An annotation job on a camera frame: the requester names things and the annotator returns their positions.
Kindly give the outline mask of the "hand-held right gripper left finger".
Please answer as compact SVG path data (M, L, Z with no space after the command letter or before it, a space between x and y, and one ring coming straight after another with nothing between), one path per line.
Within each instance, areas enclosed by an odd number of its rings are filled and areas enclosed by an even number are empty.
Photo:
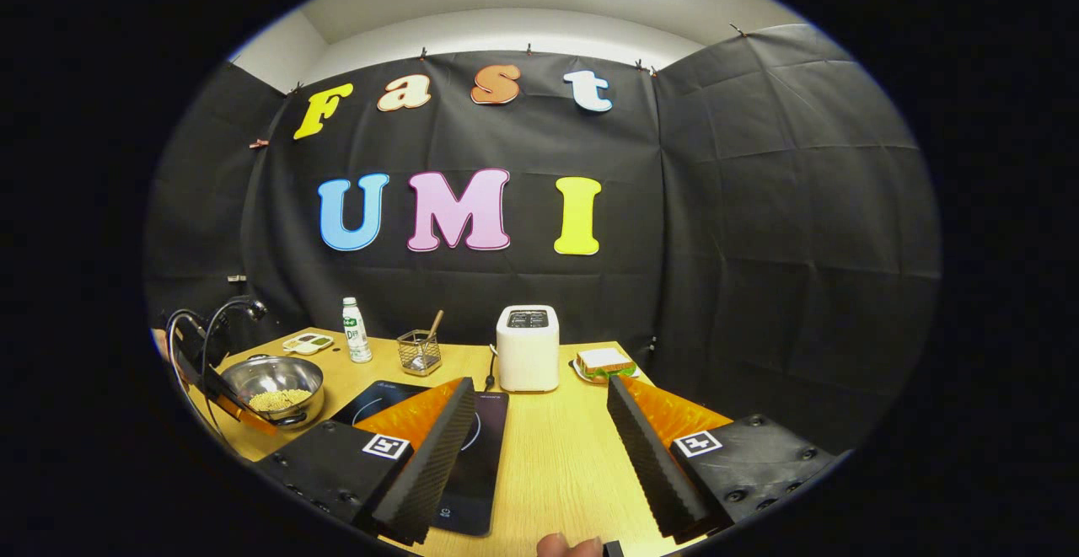
M462 377L354 424L323 421L254 468L338 522L421 544L474 416L474 382Z

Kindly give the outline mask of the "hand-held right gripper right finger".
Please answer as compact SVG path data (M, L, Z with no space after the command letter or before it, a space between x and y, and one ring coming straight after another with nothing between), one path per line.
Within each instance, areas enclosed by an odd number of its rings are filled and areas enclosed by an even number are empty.
M732 420L628 376L610 378L606 409L660 534L679 544L782 506L845 458L769 416Z

